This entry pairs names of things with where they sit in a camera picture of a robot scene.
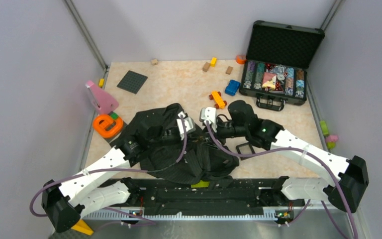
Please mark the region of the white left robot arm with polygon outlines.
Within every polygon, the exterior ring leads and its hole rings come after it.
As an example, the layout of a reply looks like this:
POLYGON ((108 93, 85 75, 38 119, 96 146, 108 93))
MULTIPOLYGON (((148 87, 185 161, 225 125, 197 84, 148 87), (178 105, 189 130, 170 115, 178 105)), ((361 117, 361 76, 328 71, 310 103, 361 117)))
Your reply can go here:
POLYGON ((61 233, 71 229, 88 214, 113 204, 133 206, 139 201, 138 190, 126 183, 101 185, 119 172, 159 173, 157 170, 135 169, 136 156, 127 149, 113 146, 105 155, 82 171, 61 180, 50 180, 34 195, 30 202, 31 214, 47 217, 54 229, 61 233))

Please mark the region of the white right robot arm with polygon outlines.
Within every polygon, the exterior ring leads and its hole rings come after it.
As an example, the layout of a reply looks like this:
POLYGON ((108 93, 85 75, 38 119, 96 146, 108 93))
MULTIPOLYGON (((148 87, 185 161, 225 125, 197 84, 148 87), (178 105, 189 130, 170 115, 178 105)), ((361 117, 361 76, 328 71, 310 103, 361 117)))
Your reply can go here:
POLYGON ((252 146, 263 152, 280 154, 309 169, 318 178, 284 177, 278 188, 272 191, 272 200, 285 205, 290 200, 327 200, 343 212, 357 211, 369 185, 366 161, 355 155, 352 158, 335 155, 318 148, 292 134, 282 125, 259 118, 252 106, 243 100, 229 104, 231 119, 218 119, 216 108, 200 111, 199 119, 206 126, 213 141, 220 149, 222 139, 244 137, 252 146))

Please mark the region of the dark pinstriped garment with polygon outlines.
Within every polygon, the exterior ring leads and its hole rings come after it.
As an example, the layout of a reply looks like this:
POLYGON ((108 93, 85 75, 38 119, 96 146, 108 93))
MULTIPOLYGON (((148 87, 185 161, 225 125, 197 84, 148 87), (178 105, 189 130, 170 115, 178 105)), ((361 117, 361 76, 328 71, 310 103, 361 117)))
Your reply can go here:
POLYGON ((140 111, 124 127, 110 146, 120 146, 133 153, 136 158, 133 166, 140 169, 157 170, 168 167, 159 173, 150 173, 156 178, 180 184, 196 184, 200 180, 215 181, 230 178, 230 173, 239 166, 239 159, 217 148, 200 126, 188 133, 182 143, 173 145, 151 145, 155 139, 169 128, 178 127, 178 113, 184 111, 179 103, 165 108, 140 111), (197 137, 203 142, 195 143, 197 137))

